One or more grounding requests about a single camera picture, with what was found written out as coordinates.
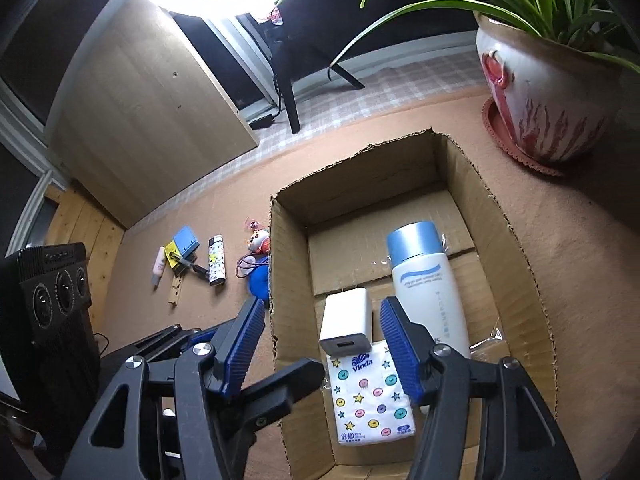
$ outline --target screw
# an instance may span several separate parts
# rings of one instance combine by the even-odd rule
[[[433,347],[433,353],[438,357],[447,357],[451,355],[451,347],[443,343],[439,343]]]
[[[142,364],[142,357],[139,355],[132,355],[125,361],[127,368],[138,368]]]
[[[207,355],[209,352],[211,352],[209,343],[198,343],[193,347],[193,353],[196,355]]]
[[[507,370],[515,370],[520,366],[520,361],[518,361],[515,357],[505,357],[502,360],[502,365],[507,368]]]

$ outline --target checkered floor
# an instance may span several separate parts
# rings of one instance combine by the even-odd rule
[[[260,140],[257,148],[212,171],[170,198],[129,229],[125,236],[145,228],[172,209],[193,200],[208,187],[297,142],[427,96],[455,92],[483,82],[484,75],[475,52],[437,57],[399,68],[384,68],[362,79],[364,90],[354,90],[344,82],[344,85],[297,104],[302,126],[298,134],[294,136],[291,133],[286,112],[283,111],[270,128],[256,132]]]

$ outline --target wooden cabinet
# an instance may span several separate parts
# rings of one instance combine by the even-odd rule
[[[180,28],[148,0],[126,0],[66,84],[50,149],[126,228],[257,146]]]

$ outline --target vinda logo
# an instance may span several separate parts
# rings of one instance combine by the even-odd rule
[[[353,367],[354,372],[362,370],[372,364],[373,361],[369,359],[369,354],[358,354],[351,359],[351,366]]]

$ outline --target red plant saucer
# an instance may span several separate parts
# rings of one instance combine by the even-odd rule
[[[498,111],[498,107],[495,104],[493,97],[489,97],[482,107],[482,122],[498,146],[500,146],[505,153],[516,159],[520,164],[524,164],[534,171],[539,171],[540,173],[549,176],[566,176],[565,171],[556,167],[546,166],[520,151],[515,142],[511,140],[507,126],[505,126],[504,121],[500,116],[500,112]]]

